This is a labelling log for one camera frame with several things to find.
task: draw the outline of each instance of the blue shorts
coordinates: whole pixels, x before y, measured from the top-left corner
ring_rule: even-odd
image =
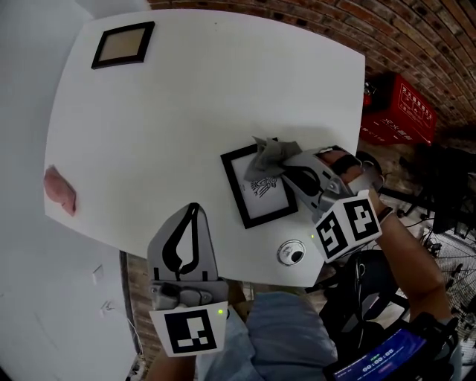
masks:
[[[296,295],[257,294],[246,323],[229,310],[224,350],[197,357],[200,381],[319,381],[337,361],[321,318]]]

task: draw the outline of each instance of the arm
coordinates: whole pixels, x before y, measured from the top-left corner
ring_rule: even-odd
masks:
[[[161,351],[149,369],[146,381],[192,381],[195,374],[195,356],[167,357]]]
[[[324,153],[322,159],[332,164],[346,153]],[[351,167],[341,175],[349,183],[361,174],[361,168]],[[370,190],[373,207],[379,214],[385,205],[374,190]],[[376,240],[390,264],[396,283],[405,293],[410,304],[411,318],[422,312],[435,318],[451,318],[445,283],[440,269],[430,253],[404,227],[395,214],[382,223],[382,236]]]

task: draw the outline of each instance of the person's left arm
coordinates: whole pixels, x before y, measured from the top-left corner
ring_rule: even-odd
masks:
[[[195,375],[195,356],[168,357],[160,352],[149,369],[146,381],[192,381]]]

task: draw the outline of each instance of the black picture frame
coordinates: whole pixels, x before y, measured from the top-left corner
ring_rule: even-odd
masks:
[[[254,226],[262,225],[278,218],[288,216],[290,214],[296,213],[298,211],[298,204],[296,203],[295,194],[292,189],[283,181],[284,191],[286,192],[286,198],[288,199],[288,206],[280,209],[278,211],[265,214],[264,216],[259,216],[256,218],[250,218],[248,209],[246,208],[245,200],[242,197],[241,190],[239,189],[238,179],[235,175],[232,162],[233,160],[239,159],[243,156],[248,156],[258,151],[257,144],[253,144],[248,147],[240,148],[239,150],[224,153],[220,157],[222,158],[223,167],[225,168],[226,176],[228,177],[228,182],[230,183],[231,191],[237,203],[239,215],[243,221],[245,229],[253,228]]]
[[[141,22],[140,24],[127,25],[125,27],[105,31],[101,36],[99,45],[97,46],[96,54],[94,55],[94,59],[92,60],[91,68],[97,69],[106,68],[109,66],[126,65],[128,63],[142,63],[145,59],[147,47],[149,46],[150,37],[152,36],[152,31],[154,30],[154,27],[154,21],[150,21]],[[104,44],[106,44],[106,40],[109,36],[116,33],[134,31],[136,29],[144,29],[144,35],[142,36],[141,44],[139,45],[139,49],[136,55],[100,61],[101,52],[103,51]]]

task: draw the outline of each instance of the pink cloth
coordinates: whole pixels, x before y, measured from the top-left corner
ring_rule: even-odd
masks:
[[[76,212],[76,192],[52,165],[43,178],[46,195],[51,201],[58,202],[71,216]]]

